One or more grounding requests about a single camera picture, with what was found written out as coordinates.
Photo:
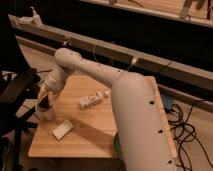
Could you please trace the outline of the green object behind arm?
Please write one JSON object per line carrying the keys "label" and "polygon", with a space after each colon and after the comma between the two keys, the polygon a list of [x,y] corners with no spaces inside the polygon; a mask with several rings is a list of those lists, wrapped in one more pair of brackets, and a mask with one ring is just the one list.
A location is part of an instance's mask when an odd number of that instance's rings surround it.
{"label": "green object behind arm", "polygon": [[119,156],[119,158],[123,158],[118,133],[116,133],[114,136],[113,146],[114,146],[115,152]]}

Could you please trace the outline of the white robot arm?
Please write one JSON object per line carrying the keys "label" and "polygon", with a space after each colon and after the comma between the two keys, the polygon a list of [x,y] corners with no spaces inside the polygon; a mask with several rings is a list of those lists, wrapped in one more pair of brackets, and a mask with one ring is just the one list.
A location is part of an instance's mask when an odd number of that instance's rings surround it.
{"label": "white robot arm", "polygon": [[111,104],[127,171],[176,171],[166,132],[147,77],[83,58],[67,48],[55,52],[57,66],[49,73],[38,99],[60,93],[79,70],[111,89]]}

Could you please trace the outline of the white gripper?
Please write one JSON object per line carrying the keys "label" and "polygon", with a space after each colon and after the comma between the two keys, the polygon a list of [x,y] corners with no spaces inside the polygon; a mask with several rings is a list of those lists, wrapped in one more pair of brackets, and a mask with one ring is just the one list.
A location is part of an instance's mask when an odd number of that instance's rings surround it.
{"label": "white gripper", "polygon": [[49,108],[54,105],[59,96],[59,93],[55,93],[45,84],[42,84],[38,94],[38,106],[41,108]]}

